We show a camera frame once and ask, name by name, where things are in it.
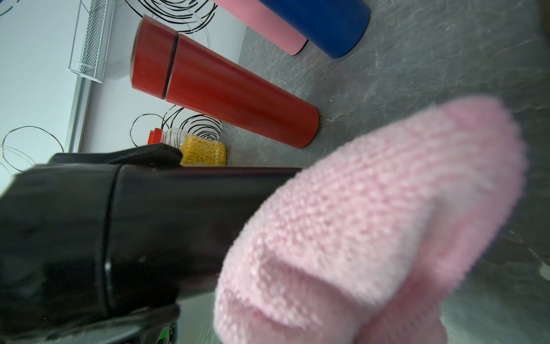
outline red water bottle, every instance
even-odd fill
[[[131,83],[296,148],[305,147],[319,125],[313,105],[147,16],[137,30]]]

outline pink knit glove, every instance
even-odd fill
[[[224,344],[440,344],[439,304],[520,196],[517,126],[487,96],[430,107],[279,188],[216,289]]]

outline wire mesh container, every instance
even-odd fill
[[[69,70],[103,82],[115,0],[80,0]]]

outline blue thermos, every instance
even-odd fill
[[[370,19],[363,0],[260,0],[330,57],[347,54]]]

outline pink water bottle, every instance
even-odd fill
[[[301,33],[259,0],[214,0],[214,2],[290,55],[296,55],[307,42]]]

